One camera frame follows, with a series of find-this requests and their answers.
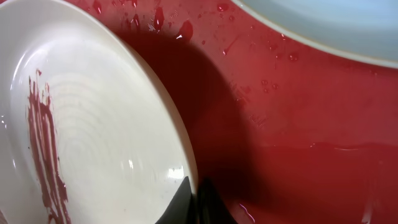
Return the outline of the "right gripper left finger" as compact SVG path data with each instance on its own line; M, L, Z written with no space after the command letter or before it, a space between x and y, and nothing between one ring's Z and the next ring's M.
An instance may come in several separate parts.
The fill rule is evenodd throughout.
M196 224L196 209L190 181L185 177L163 215L155 224Z

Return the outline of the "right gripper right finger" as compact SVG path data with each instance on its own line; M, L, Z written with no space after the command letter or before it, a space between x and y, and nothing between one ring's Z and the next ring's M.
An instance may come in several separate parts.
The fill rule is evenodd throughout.
M237 224L210 179L199 185L197 202L200 224Z

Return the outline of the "white plate with stain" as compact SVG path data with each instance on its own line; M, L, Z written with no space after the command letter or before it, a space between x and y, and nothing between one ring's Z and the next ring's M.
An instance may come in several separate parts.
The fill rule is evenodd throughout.
M1 216L156 223L198 175L184 123L146 61L65 1L1 4Z

